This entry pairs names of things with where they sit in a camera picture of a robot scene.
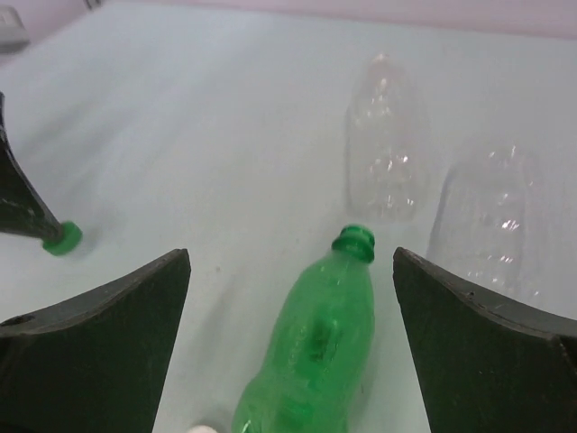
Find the green plastic bottle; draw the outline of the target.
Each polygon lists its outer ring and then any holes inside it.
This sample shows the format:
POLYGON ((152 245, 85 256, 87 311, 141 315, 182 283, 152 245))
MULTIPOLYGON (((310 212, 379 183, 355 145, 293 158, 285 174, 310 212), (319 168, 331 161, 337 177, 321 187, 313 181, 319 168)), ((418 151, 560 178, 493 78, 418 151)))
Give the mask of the green plastic bottle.
POLYGON ((286 297, 233 432, 345 432, 375 329, 370 266, 375 238, 345 226, 286 297))

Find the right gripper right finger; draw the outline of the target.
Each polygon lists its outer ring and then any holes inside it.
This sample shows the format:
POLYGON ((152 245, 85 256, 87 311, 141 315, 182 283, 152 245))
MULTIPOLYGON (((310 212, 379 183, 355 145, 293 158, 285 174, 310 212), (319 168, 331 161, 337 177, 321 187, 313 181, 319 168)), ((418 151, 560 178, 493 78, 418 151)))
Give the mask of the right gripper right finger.
POLYGON ((393 281, 433 432, 574 432, 576 322, 399 247, 393 281))

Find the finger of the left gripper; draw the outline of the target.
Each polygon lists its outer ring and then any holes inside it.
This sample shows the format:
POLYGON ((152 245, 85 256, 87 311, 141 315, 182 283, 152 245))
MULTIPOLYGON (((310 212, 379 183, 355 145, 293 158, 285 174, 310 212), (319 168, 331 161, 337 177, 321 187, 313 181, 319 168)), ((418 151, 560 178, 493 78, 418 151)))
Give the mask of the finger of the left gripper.
POLYGON ((14 157, 5 130, 1 93, 1 232, 37 239, 61 239, 61 222, 37 193, 14 157))

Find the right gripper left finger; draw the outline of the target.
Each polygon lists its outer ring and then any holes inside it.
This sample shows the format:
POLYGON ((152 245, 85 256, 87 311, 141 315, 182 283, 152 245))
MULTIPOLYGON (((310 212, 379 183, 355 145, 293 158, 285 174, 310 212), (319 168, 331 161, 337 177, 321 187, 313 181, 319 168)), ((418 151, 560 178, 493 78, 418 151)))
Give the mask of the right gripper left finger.
POLYGON ((188 293, 176 249, 1 324, 3 432, 150 432, 188 293))

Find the green bottle cap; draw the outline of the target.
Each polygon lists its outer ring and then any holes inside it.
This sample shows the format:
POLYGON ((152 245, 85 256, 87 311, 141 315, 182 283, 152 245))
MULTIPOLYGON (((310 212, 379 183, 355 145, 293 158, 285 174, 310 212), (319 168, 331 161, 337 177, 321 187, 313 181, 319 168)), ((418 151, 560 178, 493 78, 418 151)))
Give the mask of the green bottle cap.
POLYGON ((72 221, 63 222, 61 228, 62 233, 57 240, 46 240, 42 242, 42 248, 57 257, 71 253, 83 238, 82 230, 72 221))

